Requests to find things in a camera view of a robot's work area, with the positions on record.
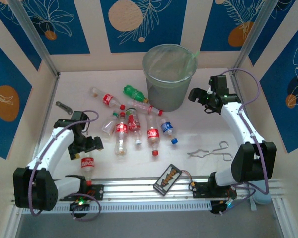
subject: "white table surface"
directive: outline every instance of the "white table surface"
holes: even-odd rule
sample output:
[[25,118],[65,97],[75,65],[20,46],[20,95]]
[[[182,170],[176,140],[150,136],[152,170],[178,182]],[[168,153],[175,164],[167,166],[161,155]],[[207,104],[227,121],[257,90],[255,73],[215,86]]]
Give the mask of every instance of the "white table surface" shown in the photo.
[[[188,170],[193,176],[209,175],[213,171],[218,171],[230,167],[231,162],[226,162],[221,155],[209,155],[204,158],[189,157],[187,152],[195,151],[199,148],[212,150],[219,147],[220,141],[227,141],[229,148],[224,150],[235,156],[237,143],[230,131],[229,126],[223,118],[216,114],[206,114],[201,104],[189,101],[188,95],[192,88],[200,87],[208,89],[210,76],[218,75],[225,71],[224,68],[198,69],[193,76],[187,95],[182,106],[169,113],[170,121],[177,129],[177,145],[172,145],[160,130],[159,156],[151,155],[151,148],[147,144],[146,119],[145,115],[139,114],[142,131],[142,145],[136,149],[134,140],[127,141],[127,154],[116,156],[114,153],[115,137],[103,140],[104,149],[94,151],[95,159],[94,178],[139,178],[158,177],[173,163],[181,170]],[[227,84],[230,92],[233,93],[233,86],[229,75]],[[113,108],[109,108],[102,102],[90,97],[88,94],[91,86],[98,87],[103,91],[117,97],[121,103],[126,103],[128,97],[123,94],[123,87],[130,84],[138,90],[147,94],[145,76],[141,70],[128,71],[95,71],[95,72],[63,72],[61,73],[59,84],[56,90],[51,113],[43,140],[40,144],[42,148],[47,142],[53,130],[53,125],[58,119],[70,119],[65,111],[55,105],[56,101],[70,106],[73,111],[96,110],[99,112],[99,119],[90,124],[89,136],[100,136],[100,128],[105,118],[112,114]],[[93,113],[87,113],[90,118],[94,118]],[[70,160],[68,151],[61,157],[53,174],[54,179],[61,179],[68,174],[81,174],[80,159]]]

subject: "green bottle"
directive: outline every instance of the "green bottle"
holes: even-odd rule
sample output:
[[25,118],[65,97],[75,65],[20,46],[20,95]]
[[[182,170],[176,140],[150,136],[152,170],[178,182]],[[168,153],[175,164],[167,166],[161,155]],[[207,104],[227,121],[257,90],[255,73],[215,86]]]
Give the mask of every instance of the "green bottle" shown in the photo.
[[144,102],[147,103],[148,99],[144,97],[143,93],[138,91],[137,89],[133,88],[130,85],[127,85],[124,87],[124,94],[131,97],[132,99],[138,101],[138,102]]

